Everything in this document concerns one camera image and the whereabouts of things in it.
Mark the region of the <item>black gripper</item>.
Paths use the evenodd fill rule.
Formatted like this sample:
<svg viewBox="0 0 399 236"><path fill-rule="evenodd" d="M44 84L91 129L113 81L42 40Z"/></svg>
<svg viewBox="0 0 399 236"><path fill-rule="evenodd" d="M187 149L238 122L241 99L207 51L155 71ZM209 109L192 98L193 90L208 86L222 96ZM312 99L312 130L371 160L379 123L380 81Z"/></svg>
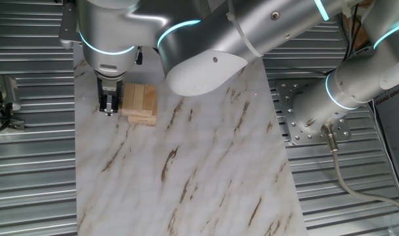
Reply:
<svg viewBox="0 0 399 236"><path fill-rule="evenodd" d="M121 96L123 82L121 79L97 78L100 112L111 116L118 112L119 98Z"/></svg>

